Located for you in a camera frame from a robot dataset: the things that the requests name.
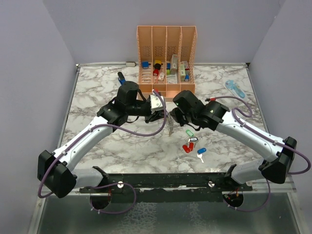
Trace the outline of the metal key holder red handle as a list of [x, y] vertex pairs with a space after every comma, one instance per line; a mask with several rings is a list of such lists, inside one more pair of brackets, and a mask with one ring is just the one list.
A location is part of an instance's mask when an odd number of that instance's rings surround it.
[[168, 132], [168, 136], [171, 136], [174, 132], [174, 119], [169, 112], [167, 113], [166, 130]]

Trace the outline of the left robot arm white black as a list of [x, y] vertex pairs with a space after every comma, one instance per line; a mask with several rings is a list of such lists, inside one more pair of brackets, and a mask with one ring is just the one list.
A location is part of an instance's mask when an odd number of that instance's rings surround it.
[[96, 192], [106, 190], [106, 173], [97, 167], [76, 169], [82, 158], [101, 140], [115, 130], [126, 131], [122, 127], [129, 116], [156, 117], [166, 119], [164, 97], [156, 90], [148, 98], [137, 99], [142, 95], [137, 83], [124, 82], [116, 97], [102, 106], [93, 120], [78, 135], [53, 152], [43, 151], [38, 158], [37, 177], [40, 181], [38, 196], [46, 186], [59, 198], [68, 195], [75, 188], [92, 187]]

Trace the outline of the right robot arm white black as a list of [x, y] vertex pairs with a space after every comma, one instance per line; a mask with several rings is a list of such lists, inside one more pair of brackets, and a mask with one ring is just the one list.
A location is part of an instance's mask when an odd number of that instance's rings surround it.
[[234, 191], [241, 184], [262, 178], [276, 184], [285, 182], [297, 145], [294, 138], [289, 136], [283, 139], [270, 135], [236, 117], [232, 110], [213, 99], [203, 104], [189, 90], [178, 93], [173, 102], [176, 108], [170, 115], [181, 126], [191, 123], [199, 129], [218, 131], [262, 156], [262, 159], [253, 162], [232, 165], [224, 178], [228, 190]]

